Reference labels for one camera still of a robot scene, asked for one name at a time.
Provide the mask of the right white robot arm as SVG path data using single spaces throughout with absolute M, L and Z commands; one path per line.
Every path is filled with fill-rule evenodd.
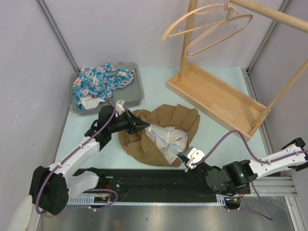
M 305 145 L 302 138 L 296 138 L 281 151 L 264 159 L 235 161 L 221 168 L 205 162 L 195 165 L 205 157 L 205 154 L 195 147 L 178 154 L 178 157 L 186 166 L 186 171 L 204 183 L 209 194 L 233 196 L 241 192 L 248 193 L 250 183 L 262 177 L 289 169 L 299 171 L 307 168 L 308 152 L 304 150 Z

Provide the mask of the tan brown skirt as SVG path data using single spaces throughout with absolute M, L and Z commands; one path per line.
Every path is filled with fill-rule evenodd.
M 119 132 L 125 152 L 146 165 L 179 167 L 182 161 L 178 154 L 188 150 L 198 131 L 198 110 L 163 104 L 153 111 L 142 109 L 132 113 L 150 126 L 135 134 Z

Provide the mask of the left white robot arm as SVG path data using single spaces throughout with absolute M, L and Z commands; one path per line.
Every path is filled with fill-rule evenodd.
M 135 134 L 148 127 L 148 122 L 119 104 L 103 106 L 78 146 L 60 161 L 34 170 L 29 194 L 36 212 L 58 215 L 69 199 L 86 191 L 102 192 L 106 180 L 96 170 L 86 170 L 76 176 L 77 170 L 106 146 L 113 133 L 125 130 Z

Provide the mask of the light blue wire hanger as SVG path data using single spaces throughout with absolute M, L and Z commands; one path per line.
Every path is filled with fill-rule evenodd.
M 167 154 L 168 151 L 173 154 L 182 154 L 187 145 L 188 135 L 186 132 L 177 129 L 167 129 L 167 131 L 154 131 L 150 134 L 153 136 L 157 147 L 162 153 Z

